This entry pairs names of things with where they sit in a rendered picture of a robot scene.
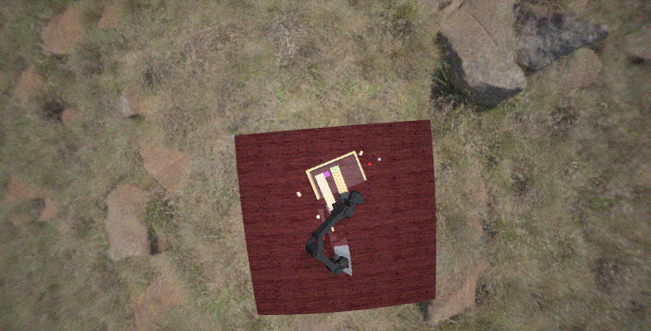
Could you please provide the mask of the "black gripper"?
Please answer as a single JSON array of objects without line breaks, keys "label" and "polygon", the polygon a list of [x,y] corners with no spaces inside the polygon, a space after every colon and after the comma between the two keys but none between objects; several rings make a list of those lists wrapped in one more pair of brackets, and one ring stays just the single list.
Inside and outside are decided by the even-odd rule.
[{"label": "black gripper", "polygon": [[[332,207],[334,208],[334,206],[335,206],[337,203],[338,203],[338,202],[334,202],[334,203],[332,203]],[[358,200],[358,205],[361,205],[361,204],[364,204],[364,201],[363,201],[362,195],[360,194],[360,197],[359,197],[359,200]]]}]

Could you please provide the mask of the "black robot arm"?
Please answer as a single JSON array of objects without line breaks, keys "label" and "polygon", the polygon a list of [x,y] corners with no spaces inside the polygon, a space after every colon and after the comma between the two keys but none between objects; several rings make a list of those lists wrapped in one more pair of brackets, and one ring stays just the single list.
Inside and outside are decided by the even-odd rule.
[{"label": "black robot arm", "polygon": [[[348,268],[348,258],[340,256],[335,261],[334,258],[327,258],[323,253],[323,238],[326,233],[333,228],[333,226],[342,218],[351,218],[355,213],[355,204],[358,203],[361,192],[358,190],[351,190],[343,192],[338,195],[340,200],[333,208],[332,214],[320,225],[319,228],[312,232],[312,237],[308,239],[306,252],[313,258],[319,259],[325,264],[333,274],[341,275],[345,268]],[[345,204],[346,203],[346,204]],[[314,244],[313,238],[317,239],[317,245]]]}]

